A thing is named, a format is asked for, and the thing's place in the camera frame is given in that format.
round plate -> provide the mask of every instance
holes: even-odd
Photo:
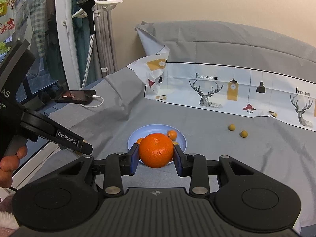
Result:
[[[149,134],[154,134],[154,133],[162,133],[162,134],[167,134],[169,130],[175,130],[178,134],[176,142],[179,144],[181,150],[185,152],[186,150],[186,138],[184,137],[183,133],[181,133],[178,129],[172,127],[172,126],[167,126],[167,125],[161,125],[161,124],[154,124],[154,125],[147,125],[143,126],[141,128],[138,128],[134,133],[131,134],[131,136],[128,139],[127,146],[128,150],[130,150],[135,142],[139,138],[145,138]]]

deer illustration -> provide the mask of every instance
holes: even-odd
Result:
[[[310,101],[309,98],[308,98],[308,105],[307,105],[307,103],[305,103],[305,107],[300,111],[300,109],[298,108],[298,105],[297,105],[298,100],[296,101],[296,103],[294,102],[294,98],[295,98],[296,96],[297,96],[297,95],[295,95],[295,96],[293,97],[293,99],[292,99],[292,97],[290,96],[290,99],[291,99],[292,105],[295,107],[295,111],[296,111],[296,113],[297,113],[297,115],[298,115],[298,120],[300,121],[300,124],[301,124],[302,126],[313,127],[312,122],[309,122],[309,121],[303,119],[303,117],[302,117],[302,115],[305,113],[305,111],[306,111],[307,109],[309,109],[309,108],[312,106],[313,101],[312,101],[312,103],[311,103],[311,101]]]
[[[222,107],[221,104],[210,102],[208,98],[213,96],[213,94],[218,93],[223,88],[224,85],[222,85],[222,87],[219,89],[219,85],[215,82],[216,85],[217,85],[217,88],[214,90],[213,87],[212,87],[212,91],[209,91],[209,93],[207,95],[205,95],[201,91],[200,86],[198,87],[198,89],[196,88],[195,82],[193,83],[193,85],[191,84],[191,82],[189,82],[189,83],[190,83],[190,86],[193,88],[193,90],[198,92],[199,96],[202,97],[201,100],[200,100],[200,106],[211,107],[211,108],[218,108],[218,109]]]

deer antlers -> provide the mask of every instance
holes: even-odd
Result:
[[[197,80],[194,81],[193,85],[192,85],[191,82],[189,81],[190,86],[193,88],[194,91],[198,92],[198,93],[202,96],[202,95],[204,95],[204,94],[203,94],[202,90],[200,89],[200,86],[198,87],[198,89],[197,89],[196,86],[195,86],[195,82],[196,82],[196,81],[197,81]],[[223,88],[223,86],[224,86],[224,85],[222,85],[222,87],[219,89],[219,85],[218,85],[217,83],[216,83],[216,85],[217,85],[217,88],[215,89],[215,91],[214,91],[214,89],[213,89],[213,87],[212,87],[212,91],[209,91],[209,93],[206,95],[207,97],[211,97],[212,94],[218,93],[220,90],[222,90],[222,88]]]
[[[310,101],[309,98],[308,98],[308,105],[307,105],[307,102],[306,102],[306,103],[305,103],[305,107],[300,111],[300,109],[299,109],[299,107],[298,107],[298,105],[297,105],[298,100],[296,101],[296,103],[294,102],[294,98],[295,98],[296,96],[297,96],[297,95],[295,95],[295,96],[293,97],[293,99],[292,99],[292,97],[290,96],[290,99],[291,99],[292,105],[297,109],[297,111],[303,112],[303,111],[309,109],[309,108],[312,106],[313,101],[312,101],[312,103],[311,103],[311,101]]]

curtain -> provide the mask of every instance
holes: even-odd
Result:
[[[80,7],[76,4],[79,0],[71,0],[72,4],[72,14],[80,10]],[[75,35],[75,44],[77,49],[77,58],[78,58],[78,67],[80,74],[80,81],[83,82],[84,73],[86,70],[86,63],[88,57],[89,50],[89,42],[90,42],[90,30],[89,30],[89,22],[88,18],[74,18],[72,19],[74,35]],[[87,84],[91,84],[97,79],[100,79],[101,70],[98,65],[95,67],[94,60],[91,60],[89,75],[87,79]]]
[[[117,71],[116,56],[114,52],[111,12],[103,12],[95,17],[96,43],[94,46],[94,64],[102,68],[108,68],[108,72],[102,72],[105,77]]]

fluffy white fur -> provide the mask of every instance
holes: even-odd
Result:
[[[13,214],[0,211],[0,227],[16,230],[19,228]]]

